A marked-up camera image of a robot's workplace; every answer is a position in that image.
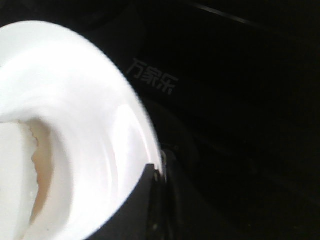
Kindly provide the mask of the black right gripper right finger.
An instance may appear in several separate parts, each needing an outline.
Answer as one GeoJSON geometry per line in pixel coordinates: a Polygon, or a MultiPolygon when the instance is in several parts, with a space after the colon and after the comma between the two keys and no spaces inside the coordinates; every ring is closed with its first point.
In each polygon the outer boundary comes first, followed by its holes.
{"type": "Polygon", "coordinates": [[[197,225],[192,209],[192,186],[176,155],[161,151],[164,177],[164,216],[168,240],[196,240],[197,225]]]}

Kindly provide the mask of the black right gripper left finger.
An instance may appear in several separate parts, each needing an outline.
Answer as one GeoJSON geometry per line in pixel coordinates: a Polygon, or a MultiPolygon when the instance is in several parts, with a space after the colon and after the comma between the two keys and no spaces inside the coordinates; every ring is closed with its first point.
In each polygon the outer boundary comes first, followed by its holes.
{"type": "Polygon", "coordinates": [[[144,240],[155,166],[147,164],[136,187],[119,210],[90,240],[144,240]]]}

